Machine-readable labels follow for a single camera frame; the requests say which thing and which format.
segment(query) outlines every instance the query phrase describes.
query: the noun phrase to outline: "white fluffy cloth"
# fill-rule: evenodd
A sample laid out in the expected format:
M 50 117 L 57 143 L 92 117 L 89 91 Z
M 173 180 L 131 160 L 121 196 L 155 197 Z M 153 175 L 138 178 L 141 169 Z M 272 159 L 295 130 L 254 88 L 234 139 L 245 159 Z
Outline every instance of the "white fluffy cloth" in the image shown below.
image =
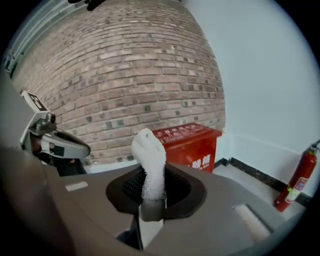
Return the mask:
M 134 137 L 131 151 L 146 173 L 142 199 L 164 199 L 166 151 L 162 143 L 151 130 L 144 128 Z

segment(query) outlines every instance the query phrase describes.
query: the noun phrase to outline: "white wall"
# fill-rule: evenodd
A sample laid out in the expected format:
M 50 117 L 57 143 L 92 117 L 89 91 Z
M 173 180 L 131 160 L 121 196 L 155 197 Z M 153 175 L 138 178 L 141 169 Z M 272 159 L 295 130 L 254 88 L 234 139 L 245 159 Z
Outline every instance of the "white wall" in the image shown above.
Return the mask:
M 301 153 L 320 138 L 320 73 L 308 43 L 271 0 L 184 3 L 220 68 L 226 134 L 232 137 L 224 147 L 232 157 L 287 183 Z M 318 164 L 303 192 L 312 196 L 319 177 Z

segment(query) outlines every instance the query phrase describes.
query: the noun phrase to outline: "fire extinguisher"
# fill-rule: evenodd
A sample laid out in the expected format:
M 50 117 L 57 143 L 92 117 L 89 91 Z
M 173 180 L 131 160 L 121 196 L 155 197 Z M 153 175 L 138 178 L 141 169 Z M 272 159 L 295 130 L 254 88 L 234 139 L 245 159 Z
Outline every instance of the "fire extinguisher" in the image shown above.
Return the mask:
M 279 212 L 283 212 L 291 203 L 293 203 L 307 184 L 307 181 L 317 164 L 316 153 L 317 150 L 319 150 L 317 147 L 319 143 L 320 139 L 303 152 L 289 184 L 274 200 L 273 205 Z

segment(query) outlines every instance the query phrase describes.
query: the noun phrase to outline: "floor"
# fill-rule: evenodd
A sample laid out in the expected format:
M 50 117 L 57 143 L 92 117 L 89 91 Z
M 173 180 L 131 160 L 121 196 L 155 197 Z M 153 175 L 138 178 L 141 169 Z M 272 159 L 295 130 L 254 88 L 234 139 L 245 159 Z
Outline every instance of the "floor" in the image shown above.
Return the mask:
M 278 191 L 230 164 L 228 166 L 218 166 L 213 170 L 213 173 L 234 180 L 270 205 L 273 205 L 274 199 L 280 194 Z M 294 202 L 284 212 L 282 212 L 281 215 L 287 221 L 304 210 L 304 206 Z

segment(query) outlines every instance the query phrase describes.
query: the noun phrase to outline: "white strip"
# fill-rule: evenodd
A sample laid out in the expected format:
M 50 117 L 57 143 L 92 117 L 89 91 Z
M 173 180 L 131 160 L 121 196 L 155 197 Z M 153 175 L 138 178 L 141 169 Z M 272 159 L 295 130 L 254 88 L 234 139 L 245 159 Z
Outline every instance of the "white strip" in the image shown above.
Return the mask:
M 266 239 L 270 235 L 270 231 L 267 227 L 245 204 L 236 206 L 234 210 L 243 221 L 255 243 Z
M 85 181 L 81 181 L 81 182 L 76 183 L 76 184 L 71 184 L 71 185 L 66 185 L 65 186 L 65 188 L 66 188 L 66 190 L 68 190 L 68 192 L 74 191 L 74 190 L 83 189 L 85 187 L 88 187 L 88 183 L 86 183 Z

